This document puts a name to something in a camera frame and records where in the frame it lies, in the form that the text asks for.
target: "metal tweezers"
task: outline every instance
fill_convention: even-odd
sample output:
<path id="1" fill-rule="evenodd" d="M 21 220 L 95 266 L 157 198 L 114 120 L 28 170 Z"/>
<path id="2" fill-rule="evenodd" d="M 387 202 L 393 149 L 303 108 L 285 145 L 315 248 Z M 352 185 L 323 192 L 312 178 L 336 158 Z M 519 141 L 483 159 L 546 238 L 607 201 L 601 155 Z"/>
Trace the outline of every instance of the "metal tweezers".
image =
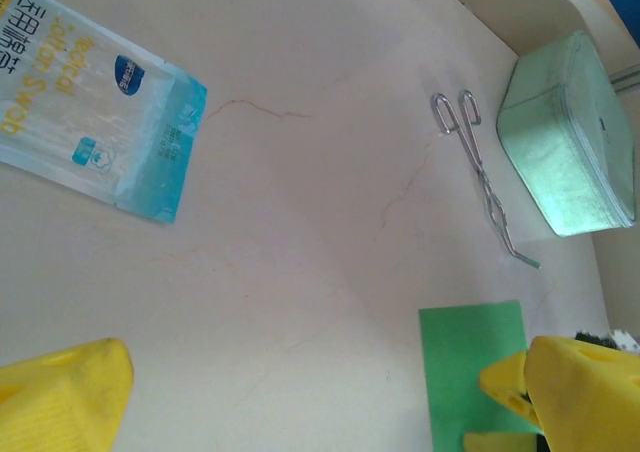
<path id="1" fill-rule="evenodd" d="M 468 90 L 463 90 L 460 93 L 460 96 L 458 97 L 458 103 L 460 105 L 460 110 L 462 111 L 464 127 L 460 124 L 458 116 L 451 106 L 451 102 L 449 102 L 449 99 L 447 99 L 445 95 L 435 94 L 431 98 L 431 107 L 433 108 L 433 113 L 435 114 L 436 119 L 438 120 L 440 127 L 442 128 L 442 131 L 445 134 L 458 132 L 464 150 L 469 157 L 469 161 L 471 162 L 471 166 L 473 167 L 473 170 L 475 170 L 476 174 L 478 174 L 478 180 L 480 181 L 482 190 L 484 191 L 487 210 L 489 212 L 491 222 L 502 238 L 502 241 L 504 242 L 507 250 L 516 259 L 521 260 L 531 267 L 539 269 L 541 267 L 539 262 L 530 259 L 526 255 L 522 255 L 513 246 L 511 235 L 509 234 L 509 229 L 507 228 L 507 215 L 504 212 L 504 208 L 502 207 L 500 200 L 493 192 L 493 188 L 491 187 L 491 183 L 489 182 L 489 177 L 484 170 L 484 166 L 482 164 L 482 156 L 480 155 L 478 143 L 476 142 L 476 138 L 473 133 L 473 127 L 482 123 L 482 117 L 480 116 L 478 103 L 476 102 L 473 94 Z M 469 104 L 471 105 L 473 116 L 469 114 Z M 449 116 L 451 125 L 449 125 L 449 123 L 445 119 L 445 113 Z"/>

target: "cotton swab package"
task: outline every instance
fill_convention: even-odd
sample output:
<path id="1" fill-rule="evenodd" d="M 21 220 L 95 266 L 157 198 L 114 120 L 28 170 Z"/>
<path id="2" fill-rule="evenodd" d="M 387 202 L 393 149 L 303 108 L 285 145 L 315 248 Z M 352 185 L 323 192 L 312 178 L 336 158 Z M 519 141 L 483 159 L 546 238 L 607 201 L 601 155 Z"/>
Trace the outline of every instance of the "cotton swab package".
<path id="1" fill-rule="evenodd" d="M 206 95 L 53 0 L 0 0 L 0 162 L 173 222 Z"/>

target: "mint green box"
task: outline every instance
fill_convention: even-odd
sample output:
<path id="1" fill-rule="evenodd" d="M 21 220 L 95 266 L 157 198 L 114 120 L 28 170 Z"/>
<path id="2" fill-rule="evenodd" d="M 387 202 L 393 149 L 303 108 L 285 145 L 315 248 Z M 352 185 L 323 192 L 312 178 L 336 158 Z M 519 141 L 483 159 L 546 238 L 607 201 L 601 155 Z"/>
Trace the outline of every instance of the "mint green box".
<path id="1" fill-rule="evenodd" d="M 635 222 L 635 136 L 584 32 L 520 58 L 498 136 L 559 236 Z"/>

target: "table surface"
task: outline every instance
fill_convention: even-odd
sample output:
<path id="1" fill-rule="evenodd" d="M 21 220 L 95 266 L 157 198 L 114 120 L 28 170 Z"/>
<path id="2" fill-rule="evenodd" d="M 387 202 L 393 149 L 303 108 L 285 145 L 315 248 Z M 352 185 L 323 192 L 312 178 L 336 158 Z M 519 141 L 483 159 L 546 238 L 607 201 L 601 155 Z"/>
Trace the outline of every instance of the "table surface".
<path id="1" fill-rule="evenodd" d="M 495 134 L 516 57 L 456 0 L 60 1 L 209 88 L 174 225 L 0 167 L 0 359 L 124 339 L 114 450 L 430 450 L 418 309 L 607 329 L 591 237 L 553 235 Z M 434 121 L 462 88 L 540 271 Z"/>

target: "white wall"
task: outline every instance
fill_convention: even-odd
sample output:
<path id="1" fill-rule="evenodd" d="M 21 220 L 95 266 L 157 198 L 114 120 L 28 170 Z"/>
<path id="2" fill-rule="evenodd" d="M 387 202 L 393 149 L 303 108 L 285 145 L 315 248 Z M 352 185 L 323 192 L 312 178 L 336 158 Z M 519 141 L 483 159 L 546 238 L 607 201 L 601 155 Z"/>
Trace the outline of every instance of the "white wall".
<path id="1" fill-rule="evenodd" d="M 640 50 L 608 0 L 460 1 L 520 55 L 586 29 L 610 74 L 640 63 Z"/>
<path id="2" fill-rule="evenodd" d="M 640 62 L 640 49 L 607 0 L 570 1 L 584 17 L 609 73 L 618 72 Z"/>

